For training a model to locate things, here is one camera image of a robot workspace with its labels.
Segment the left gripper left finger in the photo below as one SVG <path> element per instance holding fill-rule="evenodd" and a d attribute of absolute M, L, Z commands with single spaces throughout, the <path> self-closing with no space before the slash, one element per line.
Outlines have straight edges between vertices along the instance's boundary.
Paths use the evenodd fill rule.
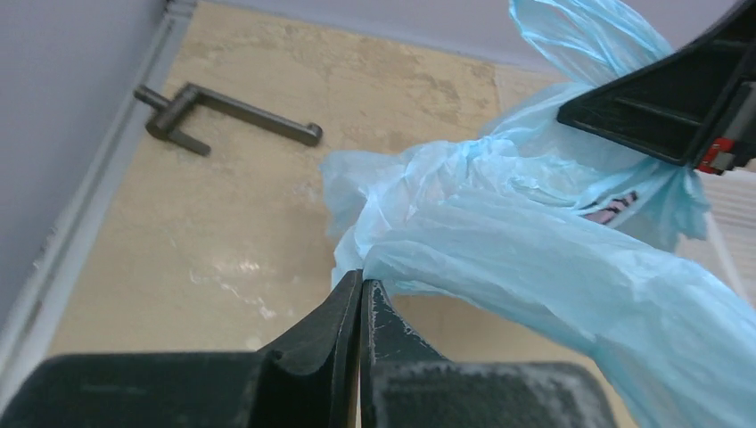
<path fill-rule="evenodd" d="M 362 272 L 259 353 L 258 427 L 352 427 L 356 422 Z"/>

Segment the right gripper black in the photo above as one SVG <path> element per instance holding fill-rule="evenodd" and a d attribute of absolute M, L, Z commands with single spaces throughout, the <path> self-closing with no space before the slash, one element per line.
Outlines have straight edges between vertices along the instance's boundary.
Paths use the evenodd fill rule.
<path fill-rule="evenodd" d="M 755 3 L 667 58 L 563 104 L 558 121 L 674 165 L 722 175 L 755 157 Z"/>

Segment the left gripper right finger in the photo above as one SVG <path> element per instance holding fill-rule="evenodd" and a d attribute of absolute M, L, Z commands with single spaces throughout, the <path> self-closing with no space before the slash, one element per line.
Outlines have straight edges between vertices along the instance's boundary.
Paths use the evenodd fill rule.
<path fill-rule="evenodd" d="M 444 360 L 393 307 L 381 282 L 363 282 L 360 406 L 364 427 L 429 425 L 431 406 L 439 397 L 432 369 Z"/>

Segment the light blue plastic bag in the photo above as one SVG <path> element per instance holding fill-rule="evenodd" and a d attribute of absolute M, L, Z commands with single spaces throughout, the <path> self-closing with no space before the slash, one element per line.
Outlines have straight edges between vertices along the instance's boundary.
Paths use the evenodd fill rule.
<path fill-rule="evenodd" d="M 509 11 L 567 81 L 475 140 L 328 154 L 333 275 L 455 296 L 586 355 L 641 427 L 754 426 L 754 309 L 675 252 L 707 236 L 702 180 L 556 119 L 671 46 L 621 1 Z"/>

